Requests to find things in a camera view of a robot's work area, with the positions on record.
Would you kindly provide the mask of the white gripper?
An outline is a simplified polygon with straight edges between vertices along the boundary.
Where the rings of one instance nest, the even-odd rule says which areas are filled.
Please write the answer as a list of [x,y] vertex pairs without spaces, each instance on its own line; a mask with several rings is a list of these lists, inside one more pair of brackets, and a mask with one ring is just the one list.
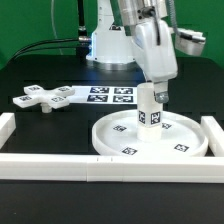
[[166,22],[158,22],[156,32],[153,19],[135,27],[132,37],[134,59],[143,70],[146,79],[154,82],[155,100],[168,102],[168,80],[177,75],[177,62],[172,38]]

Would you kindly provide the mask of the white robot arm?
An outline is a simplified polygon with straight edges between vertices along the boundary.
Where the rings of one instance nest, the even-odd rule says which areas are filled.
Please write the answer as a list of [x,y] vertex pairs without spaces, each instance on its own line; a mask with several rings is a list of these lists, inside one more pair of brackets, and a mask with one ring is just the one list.
[[177,75],[171,32],[163,20],[166,0],[97,0],[97,11],[87,62],[106,70],[138,65],[154,84],[155,100],[166,103],[168,81]]

